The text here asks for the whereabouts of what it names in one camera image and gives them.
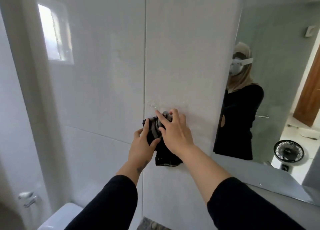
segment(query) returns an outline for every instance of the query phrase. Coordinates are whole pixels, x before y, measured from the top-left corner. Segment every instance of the electric fan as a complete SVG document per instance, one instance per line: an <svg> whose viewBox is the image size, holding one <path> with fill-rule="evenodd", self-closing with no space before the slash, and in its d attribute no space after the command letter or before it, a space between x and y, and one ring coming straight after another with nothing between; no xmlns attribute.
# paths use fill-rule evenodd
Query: electric fan
<svg viewBox="0 0 320 230"><path fill-rule="evenodd" d="M282 162L281 170L292 172L294 166L300 166L308 160L307 151L292 140L278 141L273 148L276 158Z"/></svg>

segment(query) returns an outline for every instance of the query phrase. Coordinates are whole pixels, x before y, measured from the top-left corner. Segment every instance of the grout line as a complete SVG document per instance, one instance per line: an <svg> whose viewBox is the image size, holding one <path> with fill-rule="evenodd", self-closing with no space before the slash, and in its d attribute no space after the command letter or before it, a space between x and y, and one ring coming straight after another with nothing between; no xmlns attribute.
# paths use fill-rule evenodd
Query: grout line
<svg viewBox="0 0 320 230"><path fill-rule="evenodd" d="M145 116L146 109L146 0L144 0L144 70L143 70L143 119ZM141 190L141 220L143 219L143 176L142 171L142 190Z"/></svg>
<svg viewBox="0 0 320 230"><path fill-rule="evenodd" d="M77 127L73 127L73 126L70 126L70 125L64 125L64 126L70 127L70 128L73 128L73 129L77 129L77 130L81 130L81 131L85 131L85 132L88 132L88 133L91 133L91 134L94 134L94 135L101 135L101 134L98 134L98 133L94 133L94 132L92 132L92 131L87 131L87 130L79 129L79 128L77 128ZM113 140L116 140L116 141L119 141L119 142L122 142L122 143L126 143L126 144L128 144L128 145L131 145L130 143L125 142L125 141L122 141L122 140L119 140L119 139L111 138L111 137L105 136L105 135L101 135L101 136L106 137L106 138L109 138L109 139L113 139Z"/></svg>

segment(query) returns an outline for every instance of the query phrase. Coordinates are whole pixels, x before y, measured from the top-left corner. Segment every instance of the mirror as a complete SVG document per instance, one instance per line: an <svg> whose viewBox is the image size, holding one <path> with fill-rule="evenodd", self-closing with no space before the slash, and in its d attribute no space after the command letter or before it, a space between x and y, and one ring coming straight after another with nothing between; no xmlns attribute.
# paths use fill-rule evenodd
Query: mirror
<svg viewBox="0 0 320 230"><path fill-rule="evenodd" d="M214 144L286 171L309 195L320 191L319 28L320 0L245 1Z"/></svg>

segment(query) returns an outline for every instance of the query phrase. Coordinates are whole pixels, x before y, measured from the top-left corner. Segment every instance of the person's right hand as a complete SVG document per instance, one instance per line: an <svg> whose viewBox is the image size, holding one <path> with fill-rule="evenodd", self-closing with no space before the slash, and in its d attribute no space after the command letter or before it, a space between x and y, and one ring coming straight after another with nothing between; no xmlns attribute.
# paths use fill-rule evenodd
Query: person's right hand
<svg viewBox="0 0 320 230"><path fill-rule="evenodd" d="M194 145L193 138L190 129L186 126L186 116L184 114L179 116L177 109L171 109L169 113L173 116L172 122L156 110L158 119L165 126L165 128L159 127L159 130L167 148L179 156L187 147Z"/></svg>

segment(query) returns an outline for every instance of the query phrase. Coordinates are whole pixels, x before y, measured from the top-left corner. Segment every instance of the brown door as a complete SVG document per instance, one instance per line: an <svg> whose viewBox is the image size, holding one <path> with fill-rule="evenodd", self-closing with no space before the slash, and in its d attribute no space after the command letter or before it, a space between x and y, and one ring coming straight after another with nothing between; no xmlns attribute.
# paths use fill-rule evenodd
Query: brown door
<svg viewBox="0 0 320 230"><path fill-rule="evenodd" d="M294 118L311 127L320 109L320 48L299 98Z"/></svg>

